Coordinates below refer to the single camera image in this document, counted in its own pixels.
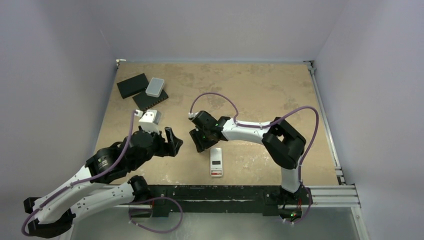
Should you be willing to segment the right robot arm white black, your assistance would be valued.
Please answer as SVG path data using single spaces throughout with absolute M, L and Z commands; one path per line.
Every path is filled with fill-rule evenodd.
M 189 134 L 197 152 L 201 153 L 220 141 L 244 141 L 262 145 L 281 169 L 282 200 L 288 204 L 300 198 L 299 164 L 305 152 L 306 139 L 286 120 L 271 122 L 235 123 L 222 116 L 215 119 L 207 111 L 190 113 L 188 119 L 195 125 Z

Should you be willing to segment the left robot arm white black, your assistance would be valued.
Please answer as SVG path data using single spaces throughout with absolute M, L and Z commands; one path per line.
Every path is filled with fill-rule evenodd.
M 135 175 L 110 190 L 103 187 L 153 157 L 175 157 L 183 143 L 170 127 L 157 132 L 130 130 L 122 141 L 98 150 L 73 177 L 51 193 L 27 198 L 23 203 L 27 218 L 21 233 L 51 239 L 70 230 L 79 220 L 122 204 L 148 204 L 152 212 L 167 197 L 154 196 L 144 177 Z

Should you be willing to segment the white red remote control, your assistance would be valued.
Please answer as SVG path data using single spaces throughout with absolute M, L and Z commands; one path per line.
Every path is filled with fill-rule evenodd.
M 223 152 L 219 147 L 210 149 L 210 175 L 213 178 L 223 176 Z

